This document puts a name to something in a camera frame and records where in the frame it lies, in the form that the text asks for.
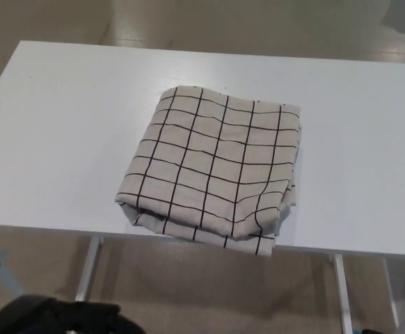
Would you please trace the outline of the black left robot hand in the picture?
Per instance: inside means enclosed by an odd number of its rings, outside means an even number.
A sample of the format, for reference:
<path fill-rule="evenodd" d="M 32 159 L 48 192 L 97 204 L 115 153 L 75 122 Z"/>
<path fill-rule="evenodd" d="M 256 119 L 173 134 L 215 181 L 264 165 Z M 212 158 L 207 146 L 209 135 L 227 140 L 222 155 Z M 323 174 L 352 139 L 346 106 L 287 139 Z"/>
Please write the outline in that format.
<path fill-rule="evenodd" d="M 0 333 L 144 333 L 120 306 L 22 295 L 0 309 Z"/>

